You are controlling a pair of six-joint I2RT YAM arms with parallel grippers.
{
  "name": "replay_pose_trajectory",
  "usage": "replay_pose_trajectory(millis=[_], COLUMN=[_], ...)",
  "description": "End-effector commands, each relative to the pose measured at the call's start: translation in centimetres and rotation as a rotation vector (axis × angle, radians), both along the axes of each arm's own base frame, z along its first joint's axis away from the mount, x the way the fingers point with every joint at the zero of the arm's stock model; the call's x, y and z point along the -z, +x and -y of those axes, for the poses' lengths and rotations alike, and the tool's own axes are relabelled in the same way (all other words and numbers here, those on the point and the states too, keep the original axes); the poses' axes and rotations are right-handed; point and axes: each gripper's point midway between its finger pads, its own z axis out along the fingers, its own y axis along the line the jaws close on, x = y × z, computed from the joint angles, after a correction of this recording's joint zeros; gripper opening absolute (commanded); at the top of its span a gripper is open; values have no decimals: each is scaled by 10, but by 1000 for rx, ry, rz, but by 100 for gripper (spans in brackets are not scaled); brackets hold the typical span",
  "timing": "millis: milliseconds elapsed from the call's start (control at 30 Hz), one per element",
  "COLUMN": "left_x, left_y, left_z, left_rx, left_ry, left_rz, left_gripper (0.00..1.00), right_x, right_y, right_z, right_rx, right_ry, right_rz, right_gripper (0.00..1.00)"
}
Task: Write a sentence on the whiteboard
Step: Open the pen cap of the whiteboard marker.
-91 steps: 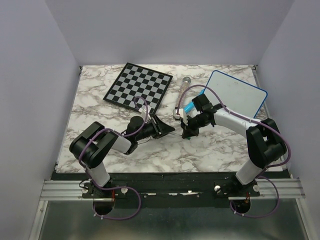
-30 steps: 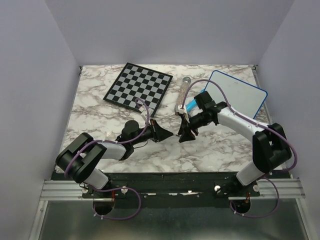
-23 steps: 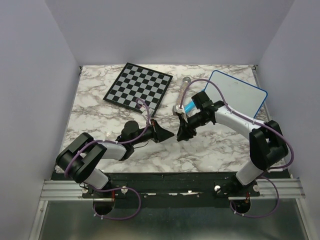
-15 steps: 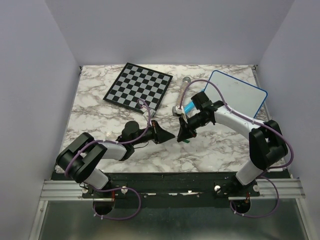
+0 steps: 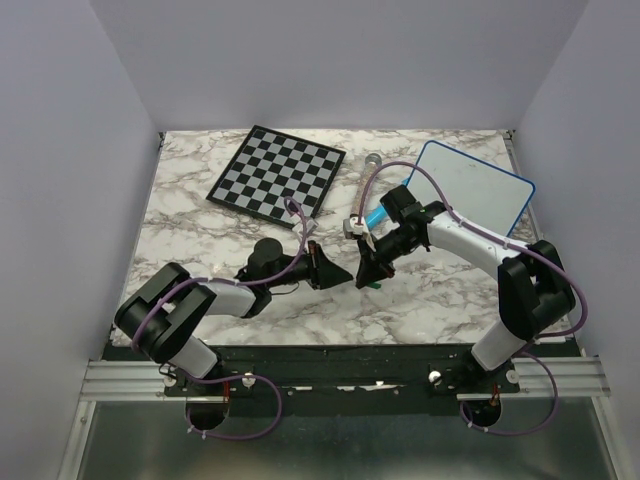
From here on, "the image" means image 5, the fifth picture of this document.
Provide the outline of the blue framed whiteboard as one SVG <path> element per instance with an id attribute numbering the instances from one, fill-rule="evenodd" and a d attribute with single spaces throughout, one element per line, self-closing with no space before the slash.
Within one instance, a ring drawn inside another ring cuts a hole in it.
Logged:
<path id="1" fill-rule="evenodd" d="M 427 142 L 416 165 L 429 173 L 458 214 L 507 236 L 536 187 L 513 172 L 435 140 Z"/>

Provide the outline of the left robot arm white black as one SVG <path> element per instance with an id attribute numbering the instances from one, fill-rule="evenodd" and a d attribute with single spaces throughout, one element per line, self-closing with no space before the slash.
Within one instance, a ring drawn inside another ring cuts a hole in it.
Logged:
<path id="1" fill-rule="evenodd" d="M 204 317 L 252 318 L 271 302 L 274 287 L 305 282 L 324 290 L 352 279 L 313 240 L 290 256 L 278 240 L 263 238 L 232 280 L 200 281 L 179 264 L 166 264 L 120 306 L 114 323 L 135 349 L 184 371 L 197 393 L 209 395 L 220 387 L 222 372 L 218 354 L 194 335 Z"/>

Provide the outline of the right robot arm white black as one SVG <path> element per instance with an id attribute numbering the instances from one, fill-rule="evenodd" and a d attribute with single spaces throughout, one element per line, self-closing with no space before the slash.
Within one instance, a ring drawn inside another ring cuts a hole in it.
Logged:
<path id="1" fill-rule="evenodd" d="M 552 244 L 494 242 L 488 230 L 462 226 L 442 202 L 421 205 L 403 185 L 385 194 L 381 204 L 398 227 L 377 240 L 358 241 L 357 288 L 393 277 L 393 262 L 420 246 L 453 253 L 497 282 L 499 320 L 471 347 L 459 370 L 467 389 L 480 392 L 493 384 L 496 369 L 575 307 Z"/>

